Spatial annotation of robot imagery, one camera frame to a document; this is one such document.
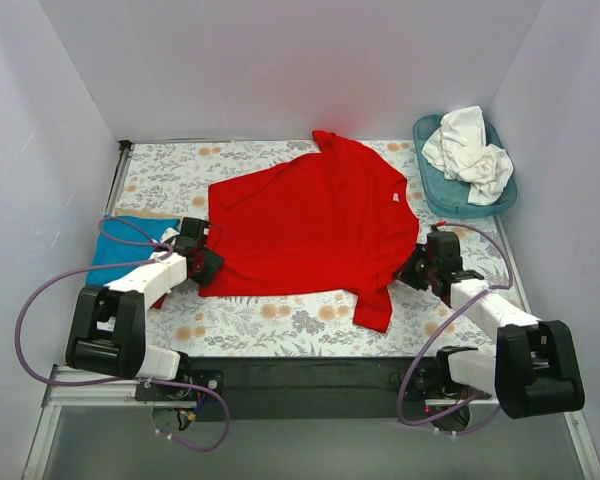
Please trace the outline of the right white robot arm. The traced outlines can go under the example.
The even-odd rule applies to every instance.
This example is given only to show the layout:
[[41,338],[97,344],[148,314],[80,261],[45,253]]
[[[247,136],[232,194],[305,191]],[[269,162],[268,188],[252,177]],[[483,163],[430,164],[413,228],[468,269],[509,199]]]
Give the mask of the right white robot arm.
[[486,394],[512,419],[582,409],[585,391],[569,327],[560,320],[541,320],[509,302],[501,293],[511,283],[491,285],[465,268],[457,226],[433,225],[397,278],[430,291],[451,308],[449,323],[467,317],[494,341],[495,352],[440,349],[433,359],[434,385],[445,394]]

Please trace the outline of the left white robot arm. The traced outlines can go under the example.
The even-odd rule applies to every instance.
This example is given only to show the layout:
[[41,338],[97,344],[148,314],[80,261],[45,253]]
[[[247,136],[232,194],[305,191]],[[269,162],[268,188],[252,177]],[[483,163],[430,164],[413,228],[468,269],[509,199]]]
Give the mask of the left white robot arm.
[[149,261],[77,298],[66,348],[68,366],[122,379],[174,380],[183,356],[146,340],[147,311],[190,280],[208,286],[224,259],[206,246],[211,224],[185,217],[180,232]]

